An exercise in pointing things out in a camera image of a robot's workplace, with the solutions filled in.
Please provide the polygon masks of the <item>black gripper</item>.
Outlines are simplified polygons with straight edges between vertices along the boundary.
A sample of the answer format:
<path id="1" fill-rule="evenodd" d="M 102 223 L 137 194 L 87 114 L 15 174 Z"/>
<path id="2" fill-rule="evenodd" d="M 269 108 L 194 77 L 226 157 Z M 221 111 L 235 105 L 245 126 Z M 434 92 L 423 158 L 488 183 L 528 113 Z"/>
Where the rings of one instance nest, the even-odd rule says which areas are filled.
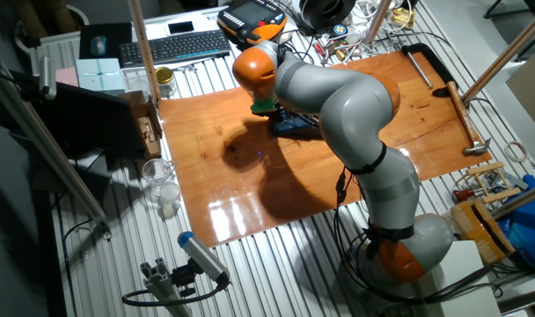
<path id="1" fill-rule="evenodd" d="M 274 111 L 253 112 L 253 115 L 267 117 L 273 124 L 282 123 L 286 119 L 286 112 L 280 108 L 277 108 Z"/>

